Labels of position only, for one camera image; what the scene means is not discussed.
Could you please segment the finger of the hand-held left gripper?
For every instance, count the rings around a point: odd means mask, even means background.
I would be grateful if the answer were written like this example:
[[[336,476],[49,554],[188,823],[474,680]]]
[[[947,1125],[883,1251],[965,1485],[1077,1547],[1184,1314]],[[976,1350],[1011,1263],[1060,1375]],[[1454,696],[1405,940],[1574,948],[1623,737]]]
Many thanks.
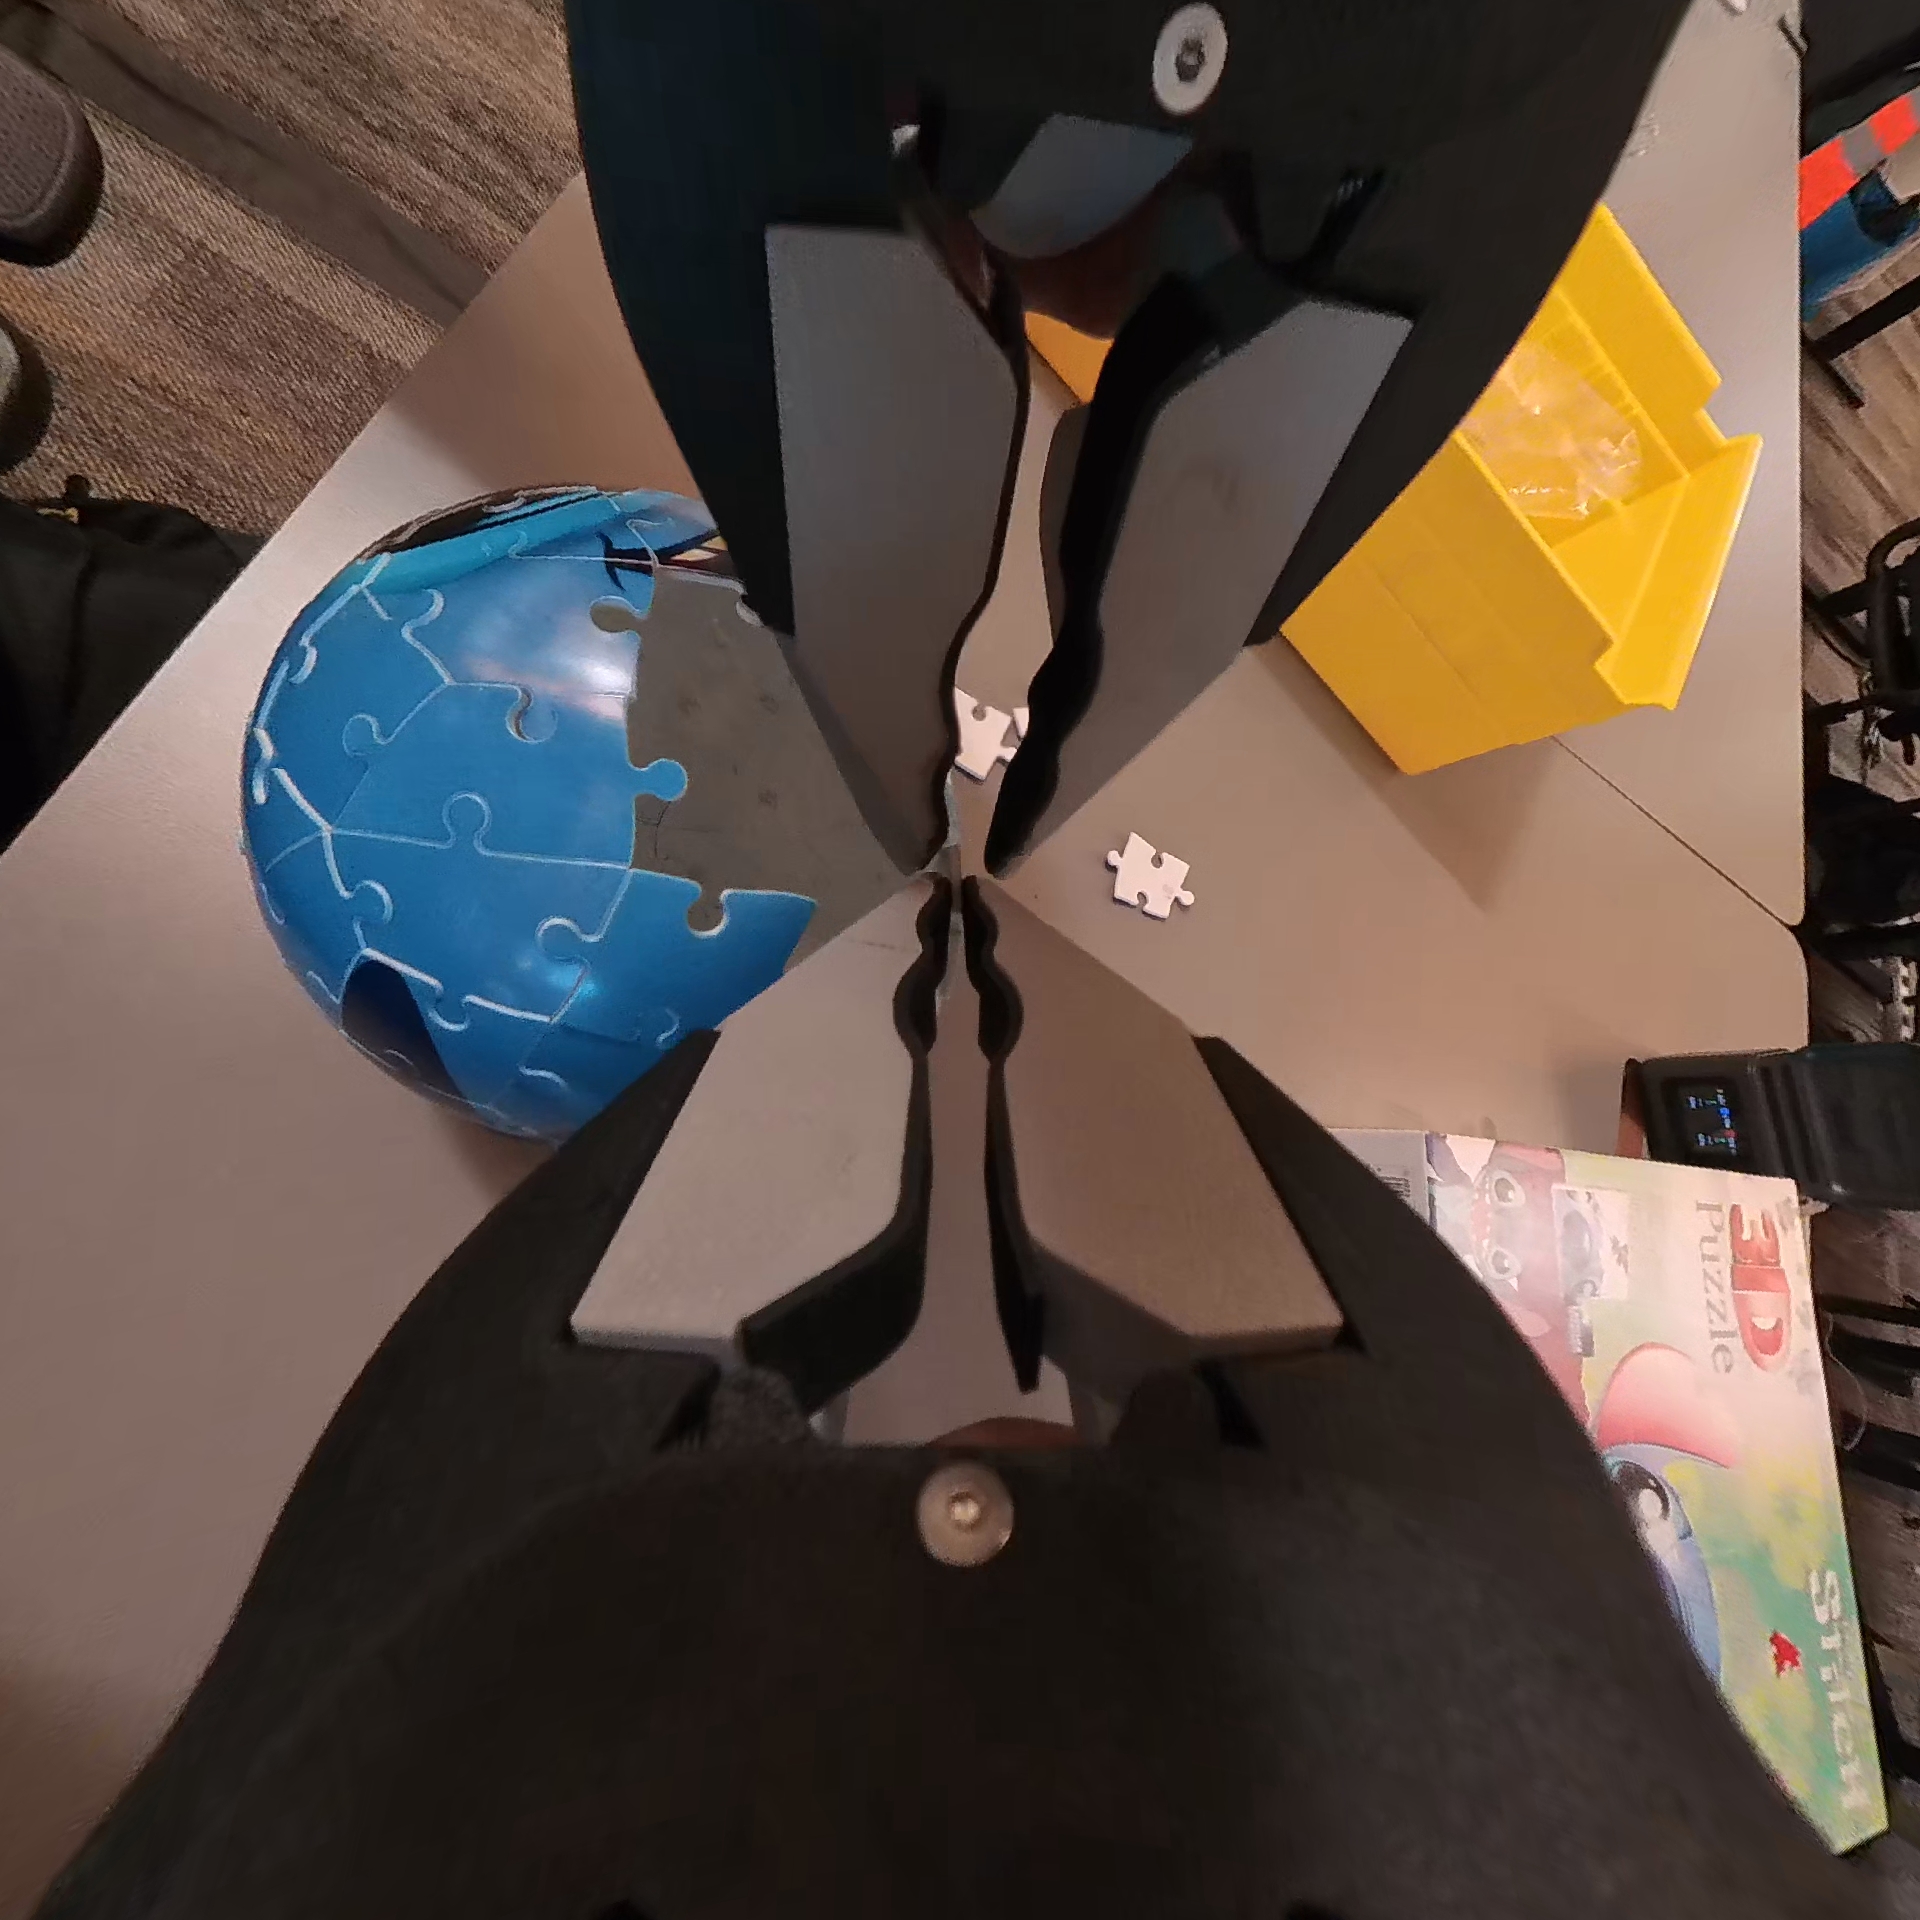
[[[1052,527],[1055,638],[984,868],[1014,872],[1239,660],[1412,325],[1169,275],[1121,325]]]
[[[1025,312],[924,237],[765,237],[790,612],[782,653],[889,865],[949,837],[953,683],[999,581],[1025,444]]]

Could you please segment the black backpack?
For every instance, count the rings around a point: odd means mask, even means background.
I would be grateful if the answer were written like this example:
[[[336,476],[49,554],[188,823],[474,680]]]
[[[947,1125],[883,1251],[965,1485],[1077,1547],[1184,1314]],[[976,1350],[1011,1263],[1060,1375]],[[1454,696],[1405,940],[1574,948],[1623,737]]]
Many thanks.
[[[263,549],[192,510],[97,493],[3,503],[3,845],[144,692]]]

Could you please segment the white puzzle piece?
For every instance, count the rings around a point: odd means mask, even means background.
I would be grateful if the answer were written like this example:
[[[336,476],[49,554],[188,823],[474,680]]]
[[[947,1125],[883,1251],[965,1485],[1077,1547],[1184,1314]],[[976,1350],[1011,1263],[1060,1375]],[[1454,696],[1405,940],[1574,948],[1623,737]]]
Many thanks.
[[[1178,910],[1195,904],[1189,863],[1177,858],[1132,830],[1125,845],[1109,848],[1105,865],[1112,876],[1112,901],[1155,922],[1170,922]]]
[[[996,768],[1013,762],[1030,727],[1030,708],[1025,704],[1002,710],[976,701],[965,686],[953,688],[956,722],[955,771],[972,782],[984,785]]]

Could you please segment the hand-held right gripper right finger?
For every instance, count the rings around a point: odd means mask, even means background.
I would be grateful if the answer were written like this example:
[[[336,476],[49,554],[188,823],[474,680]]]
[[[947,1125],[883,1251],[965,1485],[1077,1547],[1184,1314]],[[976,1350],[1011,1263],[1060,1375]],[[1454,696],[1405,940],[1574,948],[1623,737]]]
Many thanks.
[[[982,1188],[1021,1389],[1322,1348],[1342,1314],[1198,1039],[999,882],[962,886]]]

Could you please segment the yellow plastic bin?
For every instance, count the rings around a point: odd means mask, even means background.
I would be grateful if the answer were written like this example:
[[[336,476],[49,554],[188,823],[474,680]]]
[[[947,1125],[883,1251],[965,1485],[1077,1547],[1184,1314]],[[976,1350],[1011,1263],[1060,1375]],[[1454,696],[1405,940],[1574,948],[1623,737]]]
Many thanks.
[[[1761,465],[1761,436],[1716,426],[1715,365],[1605,205],[1523,342],[1633,420],[1634,497],[1551,531],[1457,429],[1283,630],[1406,774],[1676,708]]]

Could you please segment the black device with screen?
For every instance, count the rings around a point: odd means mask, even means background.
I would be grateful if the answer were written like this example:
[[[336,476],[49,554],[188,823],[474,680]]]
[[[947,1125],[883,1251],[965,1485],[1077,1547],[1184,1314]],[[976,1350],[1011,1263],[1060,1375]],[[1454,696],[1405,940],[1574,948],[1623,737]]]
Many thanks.
[[[1918,1046],[1630,1060],[1625,1085],[1656,1163],[1793,1182],[1836,1209],[1918,1210]]]

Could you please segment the blue puzzle ball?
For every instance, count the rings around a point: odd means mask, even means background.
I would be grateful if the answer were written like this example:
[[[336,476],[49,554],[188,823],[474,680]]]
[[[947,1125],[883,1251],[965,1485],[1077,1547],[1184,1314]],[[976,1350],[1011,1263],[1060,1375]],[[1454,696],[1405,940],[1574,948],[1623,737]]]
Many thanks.
[[[242,817],[326,1025],[519,1141],[907,882],[684,493],[492,493],[376,541],[277,648]]]

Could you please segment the person's dark shoe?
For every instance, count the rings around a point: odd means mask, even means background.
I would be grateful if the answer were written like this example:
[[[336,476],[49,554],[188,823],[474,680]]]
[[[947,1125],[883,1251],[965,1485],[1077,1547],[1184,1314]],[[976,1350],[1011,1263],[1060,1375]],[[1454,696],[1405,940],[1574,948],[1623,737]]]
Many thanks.
[[[78,99],[3,51],[3,258],[53,268],[93,228],[105,158]]]
[[[3,472],[24,465],[53,420],[55,387],[36,342],[3,320]]]

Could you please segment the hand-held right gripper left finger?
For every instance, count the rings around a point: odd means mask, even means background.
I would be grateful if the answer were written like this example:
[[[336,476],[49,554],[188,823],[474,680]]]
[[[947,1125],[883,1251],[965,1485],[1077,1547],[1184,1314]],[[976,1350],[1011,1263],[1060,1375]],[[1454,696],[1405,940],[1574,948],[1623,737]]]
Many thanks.
[[[924,1300],[953,884],[919,876],[711,1035],[573,1313],[595,1348],[778,1376],[818,1414]]]

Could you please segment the cartoon print puzzle box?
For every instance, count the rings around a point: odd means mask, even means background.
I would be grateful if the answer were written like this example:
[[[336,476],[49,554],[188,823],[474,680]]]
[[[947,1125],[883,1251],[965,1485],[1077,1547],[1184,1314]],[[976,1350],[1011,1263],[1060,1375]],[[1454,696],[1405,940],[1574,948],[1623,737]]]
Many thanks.
[[[1888,1831],[1788,1179],[1415,1133],[1339,1141],[1507,1313],[1746,1738],[1846,1855]]]

